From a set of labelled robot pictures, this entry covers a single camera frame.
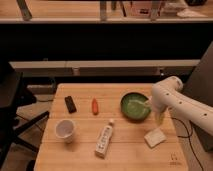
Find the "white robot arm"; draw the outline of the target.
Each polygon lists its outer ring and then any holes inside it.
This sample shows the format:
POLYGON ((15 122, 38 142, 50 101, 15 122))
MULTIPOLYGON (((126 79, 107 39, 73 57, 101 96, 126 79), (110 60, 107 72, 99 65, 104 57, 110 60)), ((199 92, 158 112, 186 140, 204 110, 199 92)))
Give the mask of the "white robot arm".
POLYGON ((162 114, 168 107, 173 108, 213 136, 213 107, 181 94, 182 89, 183 83, 176 76, 153 84, 150 99, 152 111, 162 114))

